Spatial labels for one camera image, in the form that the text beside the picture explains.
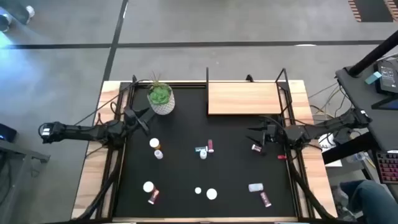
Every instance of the white plant pot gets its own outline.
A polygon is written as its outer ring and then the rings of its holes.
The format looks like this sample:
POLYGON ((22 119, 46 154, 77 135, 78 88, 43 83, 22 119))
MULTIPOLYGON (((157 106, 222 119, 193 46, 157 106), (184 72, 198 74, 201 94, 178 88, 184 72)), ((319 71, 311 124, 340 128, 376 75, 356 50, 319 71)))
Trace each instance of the white plant pot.
POLYGON ((173 111, 174 106, 175 106, 175 101, 174 101, 174 94, 173 94, 173 90, 170 88, 171 90, 171 94, 170 94, 170 98, 169 98, 169 102, 163 105, 154 105, 152 104, 152 102, 149 99, 149 95, 147 95, 150 107, 152 107, 152 109, 155 111, 155 113, 159 114, 159 115, 166 115, 169 114, 171 111, 173 111))

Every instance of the wooden table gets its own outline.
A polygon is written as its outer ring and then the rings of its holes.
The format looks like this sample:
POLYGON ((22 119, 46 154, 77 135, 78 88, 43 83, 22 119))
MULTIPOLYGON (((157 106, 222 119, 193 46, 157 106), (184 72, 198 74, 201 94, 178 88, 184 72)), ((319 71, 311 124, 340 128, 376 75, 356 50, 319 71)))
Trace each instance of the wooden table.
MULTIPOLYGON (((231 82, 234 83, 245 83, 245 81, 210 81, 211 82, 231 82)), ((264 83, 272 83, 274 81, 261 81, 264 83)), ((119 81, 107 81, 104 82, 101 95, 99 98, 99 103, 98 107, 103 106, 105 102, 113 98, 119 93, 119 87, 120 87, 119 81)), ((292 107, 294 111, 294 116, 295 119, 301 120, 305 123, 310 123, 313 124, 313 119, 312 119, 312 114, 310 110, 310 105, 308 102, 308 96, 307 92, 305 90, 305 85, 303 80, 291 80, 289 81, 289 86, 290 86, 290 92, 292 95, 292 107)), ((279 106, 279 99, 278 97, 275 97, 273 100, 267 99, 267 103, 269 103, 269 108, 272 108, 272 110, 277 110, 276 108, 280 108, 279 106)), ((106 105, 103 108, 101 108, 99 111, 101 113, 101 120, 102 122, 109 121, 114 118, 114 113, 111 111, 110 105, 106 105)), ((100 145, 97 142, 90 142, 88 145, 88 150, 87 153, 90 153, 91 151, 99 148, 100 145)), ((85 163, 83 164, 83 170, 81 173, 81 179, 78 187, 78 192, 76 195, 76 200, 75 200, 75 205, 73 208, 73 213, 72 213, 72 218, 78 217, 80 214, 82 214, 86 207, 92 202, 92 200, 95 198, 96 194, 100 190, 101 187, 101 181, 103 177, 103 172, 104 172, 104 166, 105 166, 105 160, 106 160, 106 155, 107 155, 108 149, 100 149, 99 151, 95 152, 92 154, 89 158, 85 160, 85 163)), ((319 149, 312 148, 312 147, 306 147, 303 151, 303 160, 304 160, 304 165, 305 165, 305 170, 307 174, 307 179, 308 179, 308 184, 310 187, 310 190, 314 193, 316 198, 320 201, 320 203, 326 208, 326 210, 332 214, 333 216, 337 216, 336 210, 335 210, 335 204, 333 202, 333 197, 331 195, 331 190, 330 190, 330 185, 329 185, 329 180, 326 174, 326 169, 325 165, 323 163, 323 158, 322 158, 322 153, 320 152, 319 149)), ((305 217, 308 216, 308 210, 307 210, 307 205, 305 201, 305 197, 299 189, 299 194, 300 194, 300 204, 301 208, 303 210, 303 214, 305 217)), ((108 191, 107 196, 105 198, 105 203, 104 203, 104 208, 103 208, 103 217, 106 217, 108 208, 109 208, 109 196, 110 196, 111 189, 108 191)), ((287 217, 288 219, 281 220, 278 219, 278 221, 285 221, 285 222, 293 222, 291 218, 287 217)), ((253 220, 263 221, 263 222, 270 222, 273 221, 272 217, 266 218, 264 220, 261 218, 259 220, 258 218, 199 218, 199 219, 194 219, 195 222, 199 221, 213 221, 213 222, 255 222, 253 220)), ((131 219, 131 220, 118 220, 119 222, 143 222, 145 220, 138 220, 138 219, 131 219)), ((189 220, 184 219, 184 220, 176 220, 174 219, 164 219, 164 220, 152 220, 154 222, 177 222, 177 221, 185 221, 189 222, 189 220)))

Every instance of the orange striped tape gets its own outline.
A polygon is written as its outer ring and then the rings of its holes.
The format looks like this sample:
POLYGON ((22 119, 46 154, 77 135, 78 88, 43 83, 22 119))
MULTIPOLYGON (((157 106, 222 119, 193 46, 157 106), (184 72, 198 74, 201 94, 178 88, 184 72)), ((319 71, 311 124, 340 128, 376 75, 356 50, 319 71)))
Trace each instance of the orange striped tape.
POLYGON ((393 0, 384 0, 394 20, 398 21, 398 8, 393 0))
POLYGON ((349 4, 351 10, 353 11, 355 19, 358 22, 362 22, 361 15, 359 15, 358 8, 355 5, 355 1, 354 0, 348 0, 348 4, 349 4))

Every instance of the green succulent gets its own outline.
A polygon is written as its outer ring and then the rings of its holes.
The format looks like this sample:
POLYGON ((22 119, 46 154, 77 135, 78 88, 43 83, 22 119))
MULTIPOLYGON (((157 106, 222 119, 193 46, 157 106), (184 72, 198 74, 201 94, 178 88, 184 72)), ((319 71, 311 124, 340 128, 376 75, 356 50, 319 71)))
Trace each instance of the green succulent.
POLYGON ((168 84, 159 82, 160 75, 156 78, 154 73, 154 78, 152 79, 153 84, 149 89, 149 99, 154 105, 164 105, 169 102, 171 89, 168 84))

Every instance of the gray concrete floor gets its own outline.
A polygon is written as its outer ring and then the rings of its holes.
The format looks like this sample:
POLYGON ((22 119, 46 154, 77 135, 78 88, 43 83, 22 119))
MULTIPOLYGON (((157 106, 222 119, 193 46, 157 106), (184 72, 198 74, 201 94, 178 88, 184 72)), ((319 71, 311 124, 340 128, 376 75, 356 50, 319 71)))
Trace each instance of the gray concrete floor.
MULTIPOLYGON (((4 44, 110 44, 122 0, 24 0, 36 10, 28 26, 0 33, 4 44)), ((120 43, 231 40, 378 40, 394 23, 358 23, 347 1, 316 0, 137 0, 127 7, 120 43)), ((335 70, 357 62, 374 45, 316 47, 219 47, 118 49, 110 80, 272 80, 285 67, 305 80, 309 95, 335 82, 335 70)), ((60 222, 70 218, 87 142, 43 145, 38 126, 75 123, 96 108, 109 49, 0 49, 0 123, 19 132, 17 144, 51 154, 40 175, 26 185, 13 223, 60 222)), ((310 99, 324 104, 331 90, 310 99)), ((328 106, 339 107, 338 95, 328 106)), ((346 102, 339 114, 349 107, 346 102)), ((84 124, 91 124, 93 118, 84 124)))

